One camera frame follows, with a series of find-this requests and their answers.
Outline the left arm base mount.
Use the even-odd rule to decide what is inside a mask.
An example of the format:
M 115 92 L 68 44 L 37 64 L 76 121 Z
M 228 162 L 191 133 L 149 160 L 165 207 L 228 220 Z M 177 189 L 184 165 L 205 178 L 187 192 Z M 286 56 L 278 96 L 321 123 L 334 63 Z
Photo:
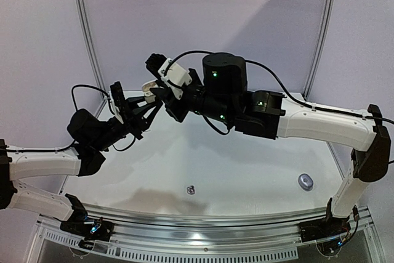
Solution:
M 60 230 L 84 237 L 87 241 L 110 240 L 115 227 L 114 223 L 102 217 L 99 219 L 88 217 L 85 207 L 76 196 L 66 193 L 65 197 L 71 202 L 73 212 L 66 221 L 61 221 Z

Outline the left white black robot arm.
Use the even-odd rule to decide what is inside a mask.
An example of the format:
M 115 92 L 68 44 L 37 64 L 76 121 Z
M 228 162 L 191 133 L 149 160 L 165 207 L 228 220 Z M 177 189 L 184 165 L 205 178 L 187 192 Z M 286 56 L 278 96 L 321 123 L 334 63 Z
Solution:
M 86 109 L 79 109 L 67 127 L 74 142 L 65 148 L 9 148 L 1 141 L 1 209 L 16 208 L 67 221 L 79 235 L 92 226 L 80 201 L 27 185 L 22 179 L 37 176 L 91 176 L 105 161 L 103 155 L 119 140 L 142 134 L 153 122 L 162 102 L 147 102 L 144 97 L 116 99 L 114 116 L 100 121 Z

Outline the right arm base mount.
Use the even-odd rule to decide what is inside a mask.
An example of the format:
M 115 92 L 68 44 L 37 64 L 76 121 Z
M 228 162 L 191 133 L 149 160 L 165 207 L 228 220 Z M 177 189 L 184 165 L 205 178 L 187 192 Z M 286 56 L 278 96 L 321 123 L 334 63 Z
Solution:
M 350 217 L 345 218 L 334 217 L 332 213 L 332 200 L 330 198 L 326 206 L 326 214 L 323 218 L 301 222 L 298 224 L 300 239 L 302 243 L 320 240 L 323 238 L 334 237 L 341 233 L 346 233 L 344 241 L 350 240 L 358 230 L 360 216 L 358 214 L 358 208 L 354 205 L 353 218 L 356 222 L 353 233 L 350 233 Z

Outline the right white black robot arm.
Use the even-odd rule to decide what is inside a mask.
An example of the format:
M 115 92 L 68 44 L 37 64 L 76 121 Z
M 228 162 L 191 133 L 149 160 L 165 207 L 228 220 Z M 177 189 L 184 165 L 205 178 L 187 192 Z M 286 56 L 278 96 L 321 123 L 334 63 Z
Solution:
M 249 136 L 304 138 L 350 147 L 348 175 L 329 200 L 327 216 L 318 223 L 321 234 L 331 236 L 368 185 L 388 171 L 392 145 L 388 119 L 376 105 L 351 111 L 297 99 L 287 89 L 250 91 L 247 63 L 230 53 L 203 51 L 202 76 L 162 54 L 152 54 L 146 68 L 156 79 L 152 93 L 178 122 L 193 112 L 208 123 L 220 121 L 228 130 Z

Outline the white earbud charging case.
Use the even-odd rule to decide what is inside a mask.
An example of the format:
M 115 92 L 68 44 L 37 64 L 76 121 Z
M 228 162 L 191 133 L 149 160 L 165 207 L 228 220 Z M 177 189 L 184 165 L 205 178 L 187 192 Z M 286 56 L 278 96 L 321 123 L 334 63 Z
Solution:
M 156 94 L 153 93 L 153 89 L 163 90 L 164 88 L 159 85 L 159 82 L 157 82 L 157 80 L 146 82 L 142 86 L 143 97 L 146 103 L 162 102 L 162 100 Z

